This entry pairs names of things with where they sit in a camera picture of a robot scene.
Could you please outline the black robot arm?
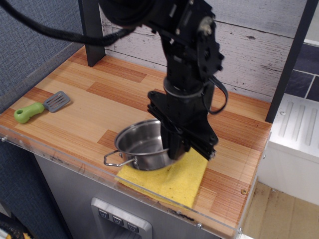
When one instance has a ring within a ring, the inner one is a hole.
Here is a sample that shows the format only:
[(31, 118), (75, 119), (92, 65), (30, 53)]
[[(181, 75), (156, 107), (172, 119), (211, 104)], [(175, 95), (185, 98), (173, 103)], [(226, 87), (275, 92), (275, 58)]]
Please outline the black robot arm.
[(208, 122), (215, 77), (223, 55), (215, 40), (215, 15), (203, 0), (101, 0), (105, 17), (134, 30), (147, 26), (161, 38), (167, 61), (164, 92), (148, 94), (149, 112), (161, 122), (161, 140), (171, 159), (194, 148), (206, 159), (218, 138)]

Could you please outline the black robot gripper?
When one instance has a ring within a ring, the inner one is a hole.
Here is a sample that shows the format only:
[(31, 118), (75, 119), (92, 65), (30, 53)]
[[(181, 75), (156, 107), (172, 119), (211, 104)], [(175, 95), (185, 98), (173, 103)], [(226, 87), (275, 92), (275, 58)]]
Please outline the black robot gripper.
[(161, 139), (172, 160), (178, 160), (191, 148), (205, 159), (215, 157), (218, 137), (210, 126), (202, 90), (189, 95), (150, 91), (148, 111), (161, 122)]

